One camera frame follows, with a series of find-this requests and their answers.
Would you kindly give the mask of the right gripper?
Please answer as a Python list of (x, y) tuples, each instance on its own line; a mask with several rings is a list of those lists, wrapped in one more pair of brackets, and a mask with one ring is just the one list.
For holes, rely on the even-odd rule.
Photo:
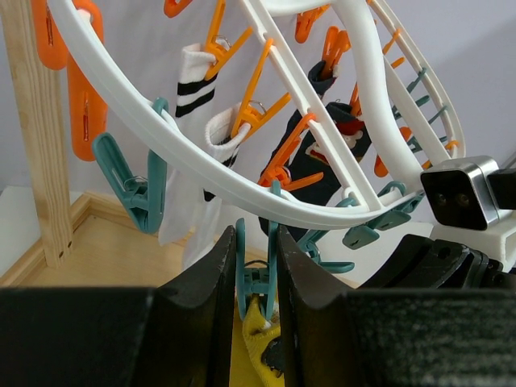
[(462, 243), (408, 234), (363, 287), (512, 289), (515, 274), (513, 268), (506, 273), (500, 262)]

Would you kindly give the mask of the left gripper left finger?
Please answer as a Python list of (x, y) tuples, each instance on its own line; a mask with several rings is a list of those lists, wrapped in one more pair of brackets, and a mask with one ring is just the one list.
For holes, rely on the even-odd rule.
[(4, 386), (226, 386), (236, 230), (154, 287), (1, 291)]

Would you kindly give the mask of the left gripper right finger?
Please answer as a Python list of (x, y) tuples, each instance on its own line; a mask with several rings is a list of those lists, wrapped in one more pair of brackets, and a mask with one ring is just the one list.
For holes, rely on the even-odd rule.
[(353, 289), (277, 240), (288, 386), (512, 386), (515, 287)]

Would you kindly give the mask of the yellow sock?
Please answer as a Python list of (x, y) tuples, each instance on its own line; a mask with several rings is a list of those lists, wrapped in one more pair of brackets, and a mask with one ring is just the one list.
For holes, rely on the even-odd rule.
[(274, 302), (273, 317), (267, 320), (260, 310), (260, 299), (253, 296), (244, 319), (238, 306), (232, 331), (229, 386), (284, 386), (281, 371), (264, 362), (268, 345), (281, 336), (279, 305)]

